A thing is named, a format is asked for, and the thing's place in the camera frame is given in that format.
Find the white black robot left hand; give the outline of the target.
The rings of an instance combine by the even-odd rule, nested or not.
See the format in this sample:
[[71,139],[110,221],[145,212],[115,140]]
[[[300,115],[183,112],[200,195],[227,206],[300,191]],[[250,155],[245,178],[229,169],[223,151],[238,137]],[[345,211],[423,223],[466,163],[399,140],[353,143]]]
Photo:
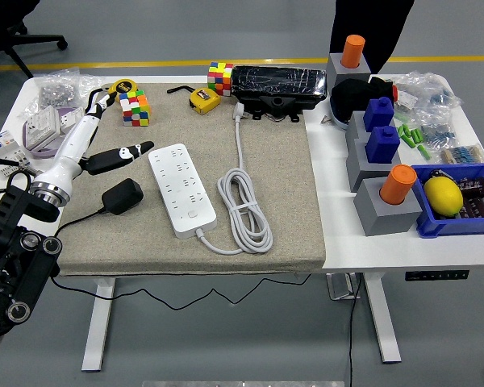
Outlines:
[[106,173],[130,164],[149,151],[154,143],[145,141],[129,147],[114,148],[93,156],[85,153],[91,145],[103,112],[115,101],[116,93],[98,100],[72,128],[54,156],[52,166],[37,175],[29,192],[57,207],[66,206],[73,193],[73,180],[86,171]]

